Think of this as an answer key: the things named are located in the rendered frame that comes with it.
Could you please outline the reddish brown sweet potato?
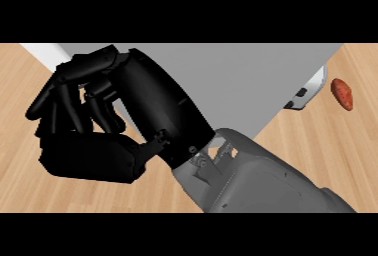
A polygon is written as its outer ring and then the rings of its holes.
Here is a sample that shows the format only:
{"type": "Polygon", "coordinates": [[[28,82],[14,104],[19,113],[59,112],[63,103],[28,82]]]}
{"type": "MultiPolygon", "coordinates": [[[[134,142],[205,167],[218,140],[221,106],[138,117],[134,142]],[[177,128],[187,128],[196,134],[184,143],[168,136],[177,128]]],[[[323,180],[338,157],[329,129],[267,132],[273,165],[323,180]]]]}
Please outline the reddish brown sweet potato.
{"type": "Polygon", "coordinates": [[[347,111],[353,110],[353,94],[351,88],[347,83],[335,78],[330,82],[330,92],[335,96],[335,99],[347,111]]]}

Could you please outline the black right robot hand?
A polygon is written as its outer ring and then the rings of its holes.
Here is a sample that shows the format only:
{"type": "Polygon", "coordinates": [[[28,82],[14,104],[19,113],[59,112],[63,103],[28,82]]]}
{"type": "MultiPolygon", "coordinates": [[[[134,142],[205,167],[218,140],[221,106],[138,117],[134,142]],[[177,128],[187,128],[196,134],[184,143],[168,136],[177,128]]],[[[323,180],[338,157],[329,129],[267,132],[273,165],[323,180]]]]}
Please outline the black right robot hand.
{"type": "Polygon", "coordinates": [[[131,183],[155,156],[178,167],[215,135],[156,62],[112,45],[57,65],[25,117],[47,172],[97,181],[131,183]]]}

